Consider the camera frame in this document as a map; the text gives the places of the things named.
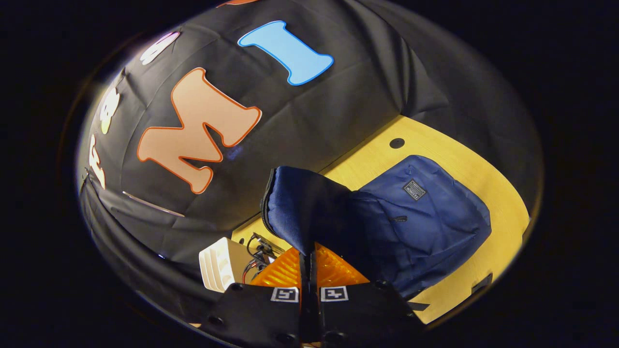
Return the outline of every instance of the yellow wooden surface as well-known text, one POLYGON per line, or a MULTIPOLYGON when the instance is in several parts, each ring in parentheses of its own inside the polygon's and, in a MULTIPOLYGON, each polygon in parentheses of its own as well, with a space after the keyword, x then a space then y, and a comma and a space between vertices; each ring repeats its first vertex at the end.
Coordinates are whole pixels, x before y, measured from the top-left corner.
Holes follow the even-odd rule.
MULTIPOLYGON (((471 287, 489 273, 496 279, 507 268, 522 244, 529 215, 520 195, 490 163, 443 133, 403 116, 376 131, 321 174, 356 190, 409 155, 434 160, 473 191, 490 210, 492 226, 486 242, 465 264, 411 300, 430 304, 424 311, 415 312, 422 322, 429 323, 470 296, 471 287), (395 138, 404 139, 404 146, 392 149, 389 143, 395 138)), ((248 240, 253 232, 286 250, 290 248, 264 228, 259 216, 235 230, 232 239, 248 240)))

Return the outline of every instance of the blue backpack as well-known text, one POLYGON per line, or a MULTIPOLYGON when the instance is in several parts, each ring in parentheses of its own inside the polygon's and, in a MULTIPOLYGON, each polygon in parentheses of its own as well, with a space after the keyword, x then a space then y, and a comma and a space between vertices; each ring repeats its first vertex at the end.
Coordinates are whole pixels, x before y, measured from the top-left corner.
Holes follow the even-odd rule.
POLYGON ((277 167, 262 202, 268 230, 308 255, 318 242, 410 299, 464 264, 491 232, 488 207, 436 162, 411 155, 358 191, 277 167))

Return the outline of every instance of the peach letter m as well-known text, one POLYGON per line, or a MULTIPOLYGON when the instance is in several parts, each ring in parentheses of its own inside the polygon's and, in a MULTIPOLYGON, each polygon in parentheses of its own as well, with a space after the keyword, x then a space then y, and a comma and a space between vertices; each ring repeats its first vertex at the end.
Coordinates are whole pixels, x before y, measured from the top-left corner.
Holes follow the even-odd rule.
POLYGON ((225 147, 233 147, 249 134, 262 116, 258 107, 246 108, 219 91, 207 81, 205 73, 203 68, 197 67, 172 89, 172 105, 181 127, 149 127, 137 146, 140 161, 157 162, 189 183, 195 194, 206 190, 213 170, 208 166, 196 168, 184 159, 204 162, 223 159, 206 127, 221 136, 225 147))

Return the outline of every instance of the blue letter i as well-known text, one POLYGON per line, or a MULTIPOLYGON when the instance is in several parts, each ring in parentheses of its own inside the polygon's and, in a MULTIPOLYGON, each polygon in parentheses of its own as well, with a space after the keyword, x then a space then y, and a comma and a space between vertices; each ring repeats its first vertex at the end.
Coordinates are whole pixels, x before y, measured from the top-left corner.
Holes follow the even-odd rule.
POLYGON ((286 22, 276 20, 266 23, 243 35, 240 46, 258 46, 277 59, 288 70, 288 83, 302 85, 309 82, 333 64, 333 57, 318 54, 303 41, 285 29, 286 22))

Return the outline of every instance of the backpack zipper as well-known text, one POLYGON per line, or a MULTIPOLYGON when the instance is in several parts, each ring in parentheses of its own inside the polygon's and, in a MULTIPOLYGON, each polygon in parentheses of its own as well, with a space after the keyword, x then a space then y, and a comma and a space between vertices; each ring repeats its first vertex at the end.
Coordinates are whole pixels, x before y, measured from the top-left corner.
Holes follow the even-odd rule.
POLYGON ((271 174, 269 175, 269 181, 267 182, 267 188, 264 192, 264 196, 262 197, 262 201, 260 201, 260 216, 262 217, 262 223, 264 227, 275 237, 282 239, 282 237, 278 236, 275 231, 273 231, 273 227, 269 223, 269 219, 267 217, 267 209, 269 208, 268 200, 271 195, 271 191, 273 190, 273 179, 275 178, 275 168, 271 168, 271 174))

